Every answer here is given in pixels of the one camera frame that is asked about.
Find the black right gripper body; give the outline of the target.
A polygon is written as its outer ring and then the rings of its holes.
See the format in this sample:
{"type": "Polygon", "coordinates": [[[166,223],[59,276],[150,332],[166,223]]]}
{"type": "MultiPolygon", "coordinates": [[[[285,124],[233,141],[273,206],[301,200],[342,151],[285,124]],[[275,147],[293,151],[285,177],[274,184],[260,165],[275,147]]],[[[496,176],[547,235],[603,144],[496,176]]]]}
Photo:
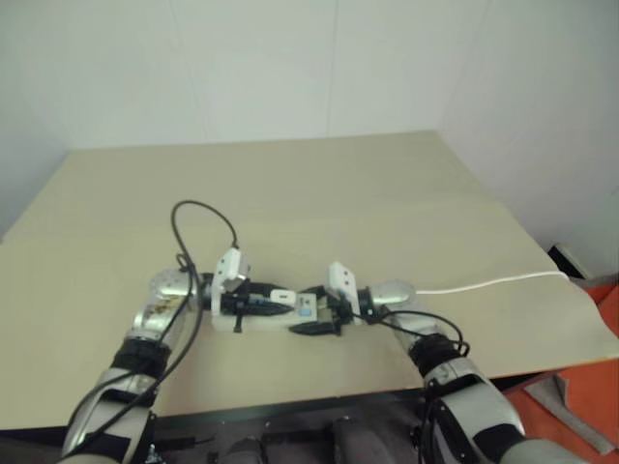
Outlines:
{"type": "Polygon", "coordinates": [[[342,328],[353,319],[352,306],[346,298],[325,296],[318,301],[318,335],[341,335],[342,328]]]}

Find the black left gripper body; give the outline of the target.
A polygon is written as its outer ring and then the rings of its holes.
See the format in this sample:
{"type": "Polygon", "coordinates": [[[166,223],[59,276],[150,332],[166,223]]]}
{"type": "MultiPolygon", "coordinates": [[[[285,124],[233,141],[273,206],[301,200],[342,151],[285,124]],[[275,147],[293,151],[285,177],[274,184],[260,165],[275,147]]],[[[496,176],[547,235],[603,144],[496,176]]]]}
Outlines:
{"type": "Polygon", "coordinates": [[[243,332],[243,319],[248,313],[248,307],[257,301],[254,293],[224,293],[221,295],[221,316],[232,318],[232,331],[235,334],[243,332]]]}

